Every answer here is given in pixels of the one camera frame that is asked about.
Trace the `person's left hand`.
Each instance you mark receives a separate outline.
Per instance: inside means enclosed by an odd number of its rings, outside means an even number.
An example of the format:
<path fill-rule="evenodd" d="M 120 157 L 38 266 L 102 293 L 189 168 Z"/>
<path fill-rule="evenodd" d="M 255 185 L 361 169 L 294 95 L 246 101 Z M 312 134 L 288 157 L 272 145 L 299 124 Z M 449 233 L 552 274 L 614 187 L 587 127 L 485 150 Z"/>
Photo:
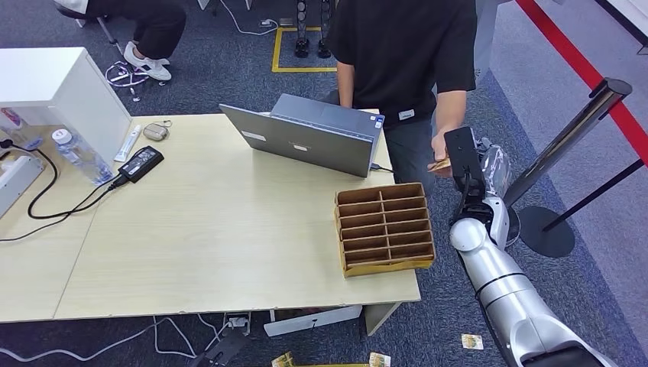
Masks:
<path fill-rule="evenodd" d="M 434 161 L 428 165 L 428 171 L 441 177 L 452 176 L 452 168 L 445 141 L 445 133 L 448 131 L 448 129 L 439 130 L 431 141 Z"/>

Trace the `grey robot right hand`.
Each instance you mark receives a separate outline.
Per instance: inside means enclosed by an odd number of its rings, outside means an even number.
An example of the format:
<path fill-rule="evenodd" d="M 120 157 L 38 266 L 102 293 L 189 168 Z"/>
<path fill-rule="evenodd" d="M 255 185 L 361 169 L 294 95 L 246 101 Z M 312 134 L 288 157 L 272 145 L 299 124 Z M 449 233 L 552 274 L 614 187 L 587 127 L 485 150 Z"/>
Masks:
<path fill-rule="evenodd" d="M 512 182 L 510 158 L 500 146 L 483 137 L 477 140 L 476 149 L 489 196 L 504 198 Z"/>

